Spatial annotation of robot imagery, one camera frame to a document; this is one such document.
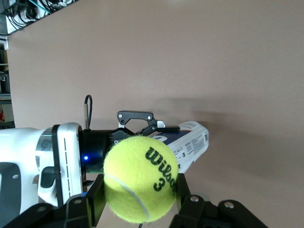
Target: yellow tennis ball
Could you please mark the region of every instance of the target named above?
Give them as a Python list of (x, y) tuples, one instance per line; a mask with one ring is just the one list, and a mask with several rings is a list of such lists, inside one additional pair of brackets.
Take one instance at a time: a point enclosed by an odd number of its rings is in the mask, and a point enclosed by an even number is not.
[(179, 169), (164, 143), (130, 137), (115, 145), (104, 162), (105, 197), (117, 216), (131, 223), (152, 222), (171, 209)]

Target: wilson logo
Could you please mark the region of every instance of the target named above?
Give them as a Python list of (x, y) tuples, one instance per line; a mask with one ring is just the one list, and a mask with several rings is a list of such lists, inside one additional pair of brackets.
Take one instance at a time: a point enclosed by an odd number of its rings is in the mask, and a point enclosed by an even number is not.
[(163, 156), (158, 153), (152, 147), (149, 148), (145, 155), (146, 159), (148, 159), (153, 165), (159, 166), (158, 171), (162, 173), (163, 178), (159, 178), (159, 183), (154, 183), (154, 190), (160, 191), (163, 186), (165, 186), (166, 182), (172, 188), (172, 191), (175, 191), (175, 179), (172, 177), (171, 169), (172, 167), (167, 164), (166, 160), (163, 159)]

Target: screw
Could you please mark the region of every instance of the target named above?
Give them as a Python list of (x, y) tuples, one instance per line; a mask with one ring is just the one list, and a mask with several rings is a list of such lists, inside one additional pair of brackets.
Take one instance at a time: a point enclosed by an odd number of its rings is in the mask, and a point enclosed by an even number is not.
[(43, 212), (46, 209), (47, 209), (46, 207), (40, 207), (40, 208), (37, 209), (37, 212)]
[(225, 205), (225, 207), (226, 207), (226, 208), (230, 208), (230, 209), (233, 209), (233, 208), (234, 208), (233, 203), (228, 202), (228, 201), (227, 201), (227, 202), (225, 202), (225, 203), (224, 203), (224, 205)]
[(74, 201), (74, 204), (79, 204), (79, 203), (81, 203), (81, 199), (76, 199), (75, 201)]
[(190, 200), (191, 200), (192, 202), (198, 202), (198, 201), (199, 201), (199, 198), (198, 198), (197, 196), (191, 196), (191, 197), (190, 197)]

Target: tennis ball seam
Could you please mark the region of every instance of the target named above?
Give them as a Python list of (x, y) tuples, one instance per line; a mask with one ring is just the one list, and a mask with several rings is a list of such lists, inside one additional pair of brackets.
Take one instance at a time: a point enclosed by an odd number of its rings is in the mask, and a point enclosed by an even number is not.
[(147, 208), (144, 206), (143, 202), (141, 201), (141, 199), (135, 194), (134, 191), (132, 191), (132, 189), (130, 189), (122, 180), (118, 179), (115, 176), (112, 175), (105, 175), (104, 177), (106, 178), (110, 178), (116, 182), (118, 182), (124, 189), (126, 189), (133, 197), (134, 199), (138, 202), (139, 206), (142, 208), (142, 210), (144, 211), (145, 215), (146, 215), (146, 221), (150, 220), (150, 214), (147, 210)]

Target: red object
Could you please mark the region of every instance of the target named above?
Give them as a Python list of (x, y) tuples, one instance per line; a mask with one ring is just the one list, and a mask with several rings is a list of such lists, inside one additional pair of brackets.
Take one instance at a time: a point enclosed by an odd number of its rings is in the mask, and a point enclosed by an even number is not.
[(0, 113), (0, 120), (4, 121), (4, 113), (3, 113), (3, 111)]

